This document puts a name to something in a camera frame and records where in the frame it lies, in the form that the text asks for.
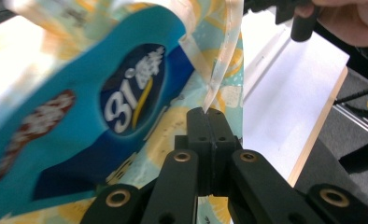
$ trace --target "blue label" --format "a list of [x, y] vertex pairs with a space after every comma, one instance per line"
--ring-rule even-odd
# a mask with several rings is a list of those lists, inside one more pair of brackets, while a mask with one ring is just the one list
[[126, 55], [106, 81], [100, 94], [101, 109], [114, 133], [133, 133], [150, 115], [163, 84], [164, 53], [162, 45], [141, 45]]

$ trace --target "plastic package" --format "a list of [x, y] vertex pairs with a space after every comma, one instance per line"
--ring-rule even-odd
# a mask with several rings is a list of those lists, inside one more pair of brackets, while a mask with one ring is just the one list
[[[97, 186], [141, 188], [192, 108], [224, 112], [241, 137], [241, 4], [9, 1], [46, 30], [49, 62], [24, 71], [44, 75], [21, 104], [0, 102], [0, 218], [27, 213], [0, 222], [78, 223]], [[226, 200], [200, 199], [198, 218], [229, 222]]]

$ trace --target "white table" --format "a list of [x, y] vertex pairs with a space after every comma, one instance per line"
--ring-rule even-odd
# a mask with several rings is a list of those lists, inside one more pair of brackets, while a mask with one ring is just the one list
[[243, 145], [294, 186], [346, 77], [348, 56], [317, 34], [296, 43], [273, 19], [266, 11], [242, 24], [245, 57], [257, 61], [245, 60]]

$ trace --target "wooden edge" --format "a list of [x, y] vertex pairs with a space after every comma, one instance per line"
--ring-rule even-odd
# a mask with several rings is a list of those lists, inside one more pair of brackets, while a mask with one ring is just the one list
[[315, 145], [316, 139], [318, 138], [318, 134], [320, 133], [320, 130], [327, 116], [329, 115], [331, 108], [333, 107], [333, 102], [336, 99], [336, 96], [338, 95], [338, 92], [341, 89], [342, 84], [344, 83], [344, 80], [346, 77], [347, 77], [347, 67], [343, 69], [341, 75], [336, 81], [335, 86], [330, 94], [330, 97], [327, 100], [326, 104], [324, 105], [323, 109], [321, 110], [320, 116], [318, 116], [318, 120], [316, 121], [316, 124], [313, 127], [313, 130], [304, 145], [304, 148], [300, 154], [300, 157], [298, 158], [297, 162], [294, 165], [294, 168], [292, 169], [290, 173], [290, 176], [287, 181], [292, 187], [294, 187], [295, 183], [298, 180], [298, 177], [300, 176], [300, 173], [302, 172], [304, 168], [306, 160], [309, 157], [309, 154], [312, 150], [313, 145]]

